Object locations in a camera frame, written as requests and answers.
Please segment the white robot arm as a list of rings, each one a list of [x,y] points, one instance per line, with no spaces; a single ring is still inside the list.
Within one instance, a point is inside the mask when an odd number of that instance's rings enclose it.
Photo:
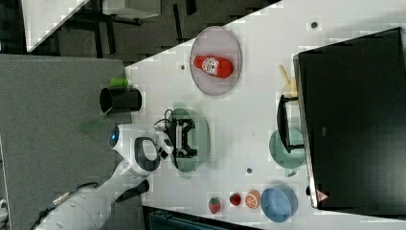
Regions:
[[[123,124],[110,135],[110,147],[122,158],[109,179],[97,188],[82,186],[66,193],[43,211],[31,230],[100,230],[111,215],[112,204],[146,181],[168,156],[188,146],[191,119],[170,119],[169,126]]]

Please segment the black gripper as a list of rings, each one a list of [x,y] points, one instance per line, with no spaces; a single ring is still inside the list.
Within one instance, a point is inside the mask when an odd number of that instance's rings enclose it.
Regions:
[[[174,146],[174,157],[192,158],[197,155],[197,150],[189,145],[189,132],[194,128],[192,119],[173,118],[169,122],[169,138]]]

